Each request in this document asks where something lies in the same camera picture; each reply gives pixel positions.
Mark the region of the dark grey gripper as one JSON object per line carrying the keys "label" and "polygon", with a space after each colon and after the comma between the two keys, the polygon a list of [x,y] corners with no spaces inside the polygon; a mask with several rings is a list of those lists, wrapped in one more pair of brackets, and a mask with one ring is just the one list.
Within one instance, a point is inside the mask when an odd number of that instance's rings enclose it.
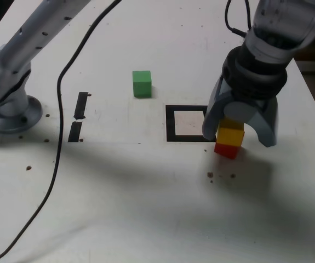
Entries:
{"label": "dark grey gripper", "polygon": [[205,139],[215,139],[219,121],[224,115],[251,126],[264,146],[272,147],[277,144],[277,98],[262,100],[252,94],[232,90],[221,74],[211,93],[204,116],[202,133]]}

